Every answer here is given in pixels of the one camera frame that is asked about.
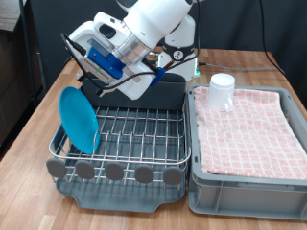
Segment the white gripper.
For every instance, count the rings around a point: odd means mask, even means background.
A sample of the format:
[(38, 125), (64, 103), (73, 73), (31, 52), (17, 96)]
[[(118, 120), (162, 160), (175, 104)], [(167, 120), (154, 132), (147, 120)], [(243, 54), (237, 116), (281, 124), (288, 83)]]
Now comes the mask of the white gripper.
[[(120, 90), (131, 100), (137, 100), (154, 79), (154, 71), (142, 63), (150, 52), (127, 27), (124, 21), (98, 12), (93, 21), (82, 23), (69, 38), (81, 46), (79, 52), (71, 47), (80, 64), (106, 85), (96, 95)], [(84, 75), (78, 72), (77, 81)]]

